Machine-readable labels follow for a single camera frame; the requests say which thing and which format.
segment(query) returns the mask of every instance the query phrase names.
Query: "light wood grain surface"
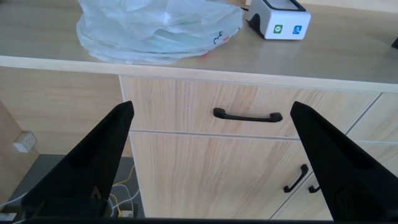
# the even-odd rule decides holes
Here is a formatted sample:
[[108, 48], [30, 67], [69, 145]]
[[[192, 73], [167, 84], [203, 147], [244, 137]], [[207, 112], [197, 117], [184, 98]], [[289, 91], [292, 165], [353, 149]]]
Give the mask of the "light wood grain surface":
[[319, 186], [314, 174], [301, 185], [287, 203], [272, 217], [275, 220], [333, 220], [322, 191], [310, 194], [308, 188]]
[[[250, 5], [251, 1], [252, 0], [242, 0], [246, 5]], [[300, 4], [315, 4], [321, 6], [336, 6], [350, 9], [398, 13], [398, 1], [396, 0], [299, 0], [299, 2]]]
[[355, 140], [398, 142], [398, 95], [383, 94], [348, 136]]
[[146, 217], [268, 219], [308, 164], [298, 141], [131, 136]]
[[[101, 63], [89, 56], [76, 37], [76, 22], [81, 16], [76, 0], [6, 1], [0, 7], [0, 66], [197, 79], [206, 76], [223, 81], [289, 85], [289, 81], [274, 80], [281, 77], [267, 76], [280, 75], [328, 79], [330, 88], [346, 84], [333, 87], [335, 80], [398, 83], [394, 75], [398, 51], [391, 48], [398, 35], [398, 14], [326, 6], [307, 8], [313, 19], [303, 41], [262, 40], [245, 22], [229, 43], [203, 57], [169, 65], [169, 68], [191, 70], [164, 70], [164, 67]], [[204, 70], [228, 73], [215, 76]], [[290, 84], [310, 83], [295, 80]], [[361, 85], [366, 83], [351, 87], [357, 89]], [[377, 89], [398, 92], [396, 87], [387, 86]]]
[[[117, 104], [115, 75], [0, 67], [0, 99], [43, 154], [67, 154]], [[131, 156], [127, 141], [125, 156]]]
[[[308, 104], [343, 132], [354, 123], [374, 93], [303, 90], [277, 86], [122, 77], [126, 100], [136, 108], [132, 129], [182, 133], [297, 137], [290, 110]], [[231, 121], [213, 116], [214, 108], [255, 118], [281, 113], [278, 123]]]
[[0, 204], [9, 200], [39, 156], [35, 147], [29, 153], [20, 153], [14, 147], [13, 142], [21, 132], [22, 129], [0, 100]]
[[[358, 143], [367, 153], [398, 176], [398, 144]], [[279, 220], [332, 220], [322, 192], [310, 194], [310, 186], [318, 187], [315, 175], [293, 194], [273, 219]]]

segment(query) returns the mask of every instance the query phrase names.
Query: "wooden countertop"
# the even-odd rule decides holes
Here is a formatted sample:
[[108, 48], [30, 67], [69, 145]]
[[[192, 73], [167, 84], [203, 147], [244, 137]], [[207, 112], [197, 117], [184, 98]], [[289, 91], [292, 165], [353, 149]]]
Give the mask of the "wooden countertop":
[[202, 57], [153, 66], [91, 57], [76, 37], [77, 0], [6, 0], [0, 66], [398, 93], [398, 50], [391, 47], [398, 14], [305, 7], [313, 17], [303, 41], [263, 40], [245, 22], [227, 44]]

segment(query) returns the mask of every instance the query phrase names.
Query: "drawer handle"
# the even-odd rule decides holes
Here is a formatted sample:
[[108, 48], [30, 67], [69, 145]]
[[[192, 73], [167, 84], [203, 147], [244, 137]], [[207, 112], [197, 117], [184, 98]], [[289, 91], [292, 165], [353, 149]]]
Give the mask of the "drawer handle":
[[247, 118], [242, 116], [229, 115], [225, 112], [224, 109], [214, 108], [213, 114], [216, 118], [230, 119], [235, 121], [257, 121], [257, 122], [276, 123], [283, 120], [281, 113], [271, 113], [269, 115], [269, 118]]
[[301, 166], [301, 175], [300, 175], [300, 177], [298, 177], [296, 182], [290, 188], [289, 188], [289, 186], [285, 186], [284, 187], [284, 192], [285, 193], [291, 192], [297, 186], [297, 184], [300, 183], [300, 181], [305, 177], [305, 175], [307, 173], [308, 173], [308, 166], [306, 164], [304, 164], [304, 165]]
[[321, 189], [321, 186], [318, 186], [317, 188], [311, 186], [308, 188], [308, 191], [310, 192], [310, 194], [314, 194], [314, 193], [317, 193], [320, 189]]

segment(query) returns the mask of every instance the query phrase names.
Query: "plastic bag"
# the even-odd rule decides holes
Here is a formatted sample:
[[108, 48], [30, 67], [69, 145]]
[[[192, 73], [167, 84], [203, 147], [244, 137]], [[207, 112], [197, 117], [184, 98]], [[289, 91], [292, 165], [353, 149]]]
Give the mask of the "plastic bag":
[[224, 0], [79, 0], [81, 45], [111, 63], [172, 63], [203, 55], [243, 26]]

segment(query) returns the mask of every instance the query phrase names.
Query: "blue icon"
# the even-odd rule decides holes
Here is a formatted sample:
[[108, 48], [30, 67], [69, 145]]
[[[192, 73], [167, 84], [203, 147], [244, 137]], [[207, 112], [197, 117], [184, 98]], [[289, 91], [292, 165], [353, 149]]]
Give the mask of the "blue icon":
[[303, 29], [303, 26], [295, 26], [293, 30], [293, 34], [300, 34], [301, 29]]

